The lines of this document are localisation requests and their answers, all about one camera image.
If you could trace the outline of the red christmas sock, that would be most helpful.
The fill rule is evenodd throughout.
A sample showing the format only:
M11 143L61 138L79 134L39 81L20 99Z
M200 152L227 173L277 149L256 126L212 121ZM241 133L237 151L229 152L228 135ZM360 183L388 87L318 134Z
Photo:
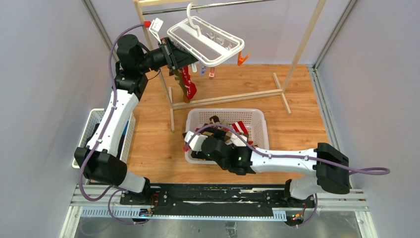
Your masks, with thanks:
M191 80L191 75L189 73L188 66L185 66L181 70L182 80L184 84L184 88L186 90L185 97L188 102L195 96L197 93L196 85Z

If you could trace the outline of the white plastic clip hanger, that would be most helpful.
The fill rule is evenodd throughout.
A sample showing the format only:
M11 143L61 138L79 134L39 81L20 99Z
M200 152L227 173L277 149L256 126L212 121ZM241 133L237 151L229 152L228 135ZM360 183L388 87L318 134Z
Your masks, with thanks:
M216 67L239 54L245 41L207 21L191 15L193 3L186 8L187 18L167 30L168 37L207 67Z

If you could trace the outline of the olive green striped sock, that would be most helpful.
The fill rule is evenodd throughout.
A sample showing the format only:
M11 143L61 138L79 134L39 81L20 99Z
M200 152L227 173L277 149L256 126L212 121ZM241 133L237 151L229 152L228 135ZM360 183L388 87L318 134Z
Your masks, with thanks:
M181 91L183 93L183 102L184 103L190 103L190 89L186 85L185 77L181 69L170 69L169 75L174 76L175 81L178 83L178 85L181 88Z

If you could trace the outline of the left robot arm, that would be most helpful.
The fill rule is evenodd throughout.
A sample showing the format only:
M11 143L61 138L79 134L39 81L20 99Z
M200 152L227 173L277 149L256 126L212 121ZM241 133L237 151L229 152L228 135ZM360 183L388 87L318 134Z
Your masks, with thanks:
M95 180L132 193L144 205L152 198L150 180L129 171L127 164L119 159L123 131L145 91L147 72L163 66L182 69L198 59L188 48L168 37L161 40L158 48L149 50L135 35L125 34L114 41L111 49L117 51L119 60L115 70L111 65L108 67L112 82L110 103L91 139L74 153L80 167L79 189L87 200L100 200L102 195L90 197L83 188L83 179Z

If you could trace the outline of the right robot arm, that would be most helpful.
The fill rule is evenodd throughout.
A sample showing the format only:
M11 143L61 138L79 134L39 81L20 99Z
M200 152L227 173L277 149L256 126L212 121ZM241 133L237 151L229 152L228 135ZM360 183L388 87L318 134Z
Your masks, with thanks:
M284 202L297 206L310 195L325 191L333 194L350 192L349 159L328 143L320 142L316 148L300 151L275 151L248 147L235 134L237 143L226 144L220 136L184 134L186 147L214 161L223 170L237 175L265 172L303 174L302 178L289 179L283 192Z

